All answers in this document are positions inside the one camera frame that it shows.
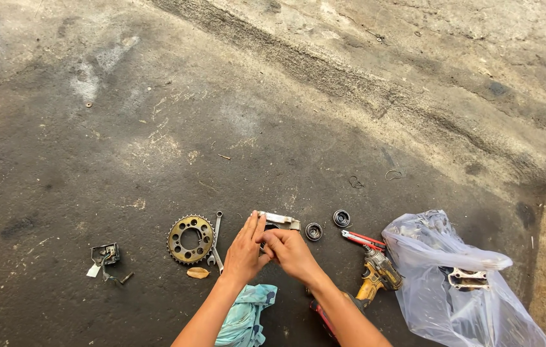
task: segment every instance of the blue cloth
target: blue cloth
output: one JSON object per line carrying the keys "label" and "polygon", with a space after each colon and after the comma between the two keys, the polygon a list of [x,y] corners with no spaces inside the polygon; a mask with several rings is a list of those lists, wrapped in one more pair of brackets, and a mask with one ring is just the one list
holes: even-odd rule
{"label": "blue cloth", "polygon": [[215,345],[258,347],[264,343],[260,312],[275,303],[276,293],[274,285],[246,285],[223,321]]}

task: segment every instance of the plastic bag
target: plastic bag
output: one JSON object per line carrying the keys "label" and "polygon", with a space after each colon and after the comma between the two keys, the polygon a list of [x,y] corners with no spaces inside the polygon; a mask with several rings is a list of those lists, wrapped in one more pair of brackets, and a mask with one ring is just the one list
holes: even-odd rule
{"label": "plastic bag", "polygon": [[[465,245],[442,210],[405,214],[382,232],[404,277],[396,292],[413,333],[449,347],[543,347],[546,335],[500,273],[503,254]],[[489,289],[460,291],[442,269],[487,271]]]}

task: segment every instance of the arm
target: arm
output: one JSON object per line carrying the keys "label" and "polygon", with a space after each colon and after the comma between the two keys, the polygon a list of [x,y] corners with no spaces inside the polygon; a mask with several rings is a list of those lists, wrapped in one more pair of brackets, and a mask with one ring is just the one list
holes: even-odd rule
{"label": "arm", "polygon": [[258,218],[256,211],[247,218],[245,225],[232,242],[223,263],[223,274],[207,296],[200,309],[190,319],[172,343],[172,347],[213,346],[223,320],[247,282],[267,264],[270,257],[258,257],[259,244],[255,243],[264,231],[266,218]]}
{"label": "arm", "polygon": [[265,251],[285,272],[308,287],[327,312],[335,337],[342,347],[369,345],[391,347],[384,335],[351,303],[316,263],[309,248],[295,230],[273,229],[256,242],[266,242]]}

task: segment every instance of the sprocket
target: sprocket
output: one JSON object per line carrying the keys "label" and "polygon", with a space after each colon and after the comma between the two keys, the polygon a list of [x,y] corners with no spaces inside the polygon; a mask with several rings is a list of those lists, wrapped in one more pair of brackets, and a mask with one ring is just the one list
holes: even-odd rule
{"label": "sprocket", "polygon": [[[198,234],[196,248],[187,249],[181,244],[183,232]],[[172,225],[166,245],[172,258],[180,264],[196,264],[213,251],[213,227],[207,218],[196,214],[187,215]]]}

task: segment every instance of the left hand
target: left hand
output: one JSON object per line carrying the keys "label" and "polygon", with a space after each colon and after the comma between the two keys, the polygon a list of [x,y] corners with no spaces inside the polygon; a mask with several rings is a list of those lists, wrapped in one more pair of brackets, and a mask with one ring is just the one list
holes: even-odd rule
{"label": "left hand", "polygon": [[223,278],[244,287],[271,260],[267,254],[258,256],[260,244],[255,242],[264,232],[266,221],[265,215],[258,218],[256,210],[247,218],[245,225],[226,253],[226,260],[223,262]]}

